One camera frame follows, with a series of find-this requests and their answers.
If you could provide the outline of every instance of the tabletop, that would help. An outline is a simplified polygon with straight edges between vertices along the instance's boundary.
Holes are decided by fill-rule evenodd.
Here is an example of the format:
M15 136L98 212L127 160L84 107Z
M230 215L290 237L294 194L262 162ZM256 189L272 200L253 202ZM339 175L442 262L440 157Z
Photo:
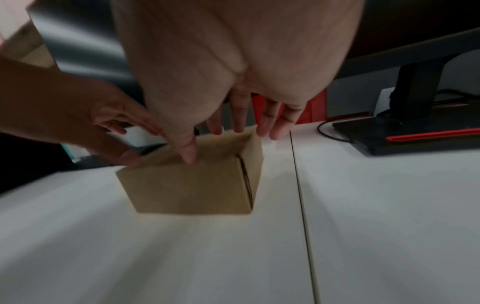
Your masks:
M0 198L1 303L313 303L290 137L263 141L248 216L135 212L115 172Z
M480 151L368 157L318 124L291 135L322 304L478 303Z

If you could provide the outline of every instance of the white desk surface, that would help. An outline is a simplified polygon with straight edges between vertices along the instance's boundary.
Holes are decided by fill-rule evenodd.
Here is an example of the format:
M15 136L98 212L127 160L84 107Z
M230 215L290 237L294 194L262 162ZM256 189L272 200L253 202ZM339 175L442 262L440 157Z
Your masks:
M0 302L313 303L290 138L264 141L249 216L137 214L118 168L0 198Z
M322 304L479 303L480 151L372 158L317 125L292 138Z

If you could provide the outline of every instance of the brown box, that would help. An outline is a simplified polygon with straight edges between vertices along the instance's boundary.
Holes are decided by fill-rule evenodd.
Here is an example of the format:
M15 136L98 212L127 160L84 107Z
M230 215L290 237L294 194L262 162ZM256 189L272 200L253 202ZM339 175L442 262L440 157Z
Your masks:
M194 165L184 164L167 146L145 157L139 166L117 172L138 212L252 212L264 161L255 129L199 136L197 142L199 153Z

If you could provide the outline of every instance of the black monitor stand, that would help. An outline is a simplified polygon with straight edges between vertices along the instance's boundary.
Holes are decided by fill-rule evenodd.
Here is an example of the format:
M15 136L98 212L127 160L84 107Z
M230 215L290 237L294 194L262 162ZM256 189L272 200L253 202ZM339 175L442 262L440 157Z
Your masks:
M402 66L389 116L333 126L371 155L480 148L480 104L434 107L443 68L454 57Z

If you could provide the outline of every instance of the red stripe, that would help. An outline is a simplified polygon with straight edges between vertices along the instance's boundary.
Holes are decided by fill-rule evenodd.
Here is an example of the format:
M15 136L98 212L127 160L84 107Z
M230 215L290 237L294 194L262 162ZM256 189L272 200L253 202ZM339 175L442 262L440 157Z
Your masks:
M414 140L425 140L425 139L457 137L457 136L470 136L470 135L480 135L480 128L441 131L441 132L430 132L430 133L420 133L420 134L409 134L409 135L398 135L398 136L388 136L386 139L390 142L407 142L407 141L414 141Z

